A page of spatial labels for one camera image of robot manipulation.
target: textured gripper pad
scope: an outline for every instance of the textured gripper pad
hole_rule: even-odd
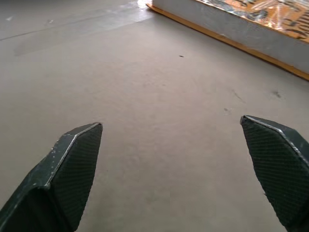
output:
[[[241,125],[256,176],[281,224],[297,225],[309,208],[308,162],[293,144],[293,138],[303,138],[291,128],[251,116],[244,116]],[[296,136],[290,140],[286,131]]]
[[[96,170],[102,127],[76,139],[51,186],[60,209],[73,231],[78,228]]]

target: wooden board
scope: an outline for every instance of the wooden board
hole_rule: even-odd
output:
[[[231,39],[229,39],[229,38],[227,38],[227,37],[225,37],[223,35],[219,35],[219,34],[213,32],[211,30],[208,30],[208,29],[206,29],[204,27],[201,27],[201,26],[199,26],[199,25],[197,25],[195,23],[192,23],[192,22],[190,22],[188,20],[180,18],[180,17],[178,17],[178,16],[176,16],[174,14],[171,14],[169,12],[161,10],[161,9],[153,6],[152,4],[148,3],[147,6],[150,9],[152,9],[153,11],[155,11],[155,12],[157,12],[159,14],[162,14],[164,16],[167,16],[167,17],[169,17],[169,18],[171,18],[171,19],[173,19],[173,20],[175,20],[175,21],[177,21],[177,22],[179,22],[181,24],[184,24],[184,25],[186,25],[186,26],[188,26],[188,27],[190,27],[190,28],[192,28],[194,30],[202,32],[203,34],[211,36],[211,37],[213,37],[213,38],[215,38],[217,40],[220,40],[220,41],[222,41],[222,42],[224,42],[226,44],[232,45],[233,47],[241,49],[241,50],[243,50],[243,51],[245,51],[245,52],[247,52],[247,53],[249,53],[251,55],[254,55],[256,57],[264,59],[264,60],[266,60],[266,61],[268,61],[268,62],[270,62],[272,64],[275,64],[275,65],[277,65],[277,66],[279,66],[279,67],[281,67],[281,68],[283,68],[283,69],[285,69],[285,70],[287,70],[287,71],[289,71],[289,72],[291,72],[291,73],[293,73],[293,74],[295,74],[295,75],[297,75],[299,77],[302,77],[302,78],[304,78],[306,80],[309,80],[309,74],[308,73],[305,73],[305,72],[303,72],[303,71],[301,71],[299,69],[296,69],[296,68],[294,68],[291,65],[283,63],[283,62],[281,62],[281,61],[279,61],[279,60],[277,60],[277,59],[275,59],[273,57],[265,55],[265,54],[263,54],[261,52],[258,52],[256,50],[250,49],[250,48],[248,48],[248,47],[246,47],[246,46],[244,46],[244,45],[242,45],[240,43],[237,43],[237,42],[235,42],[235,41],[233,41],[233,40],[231,40]]]

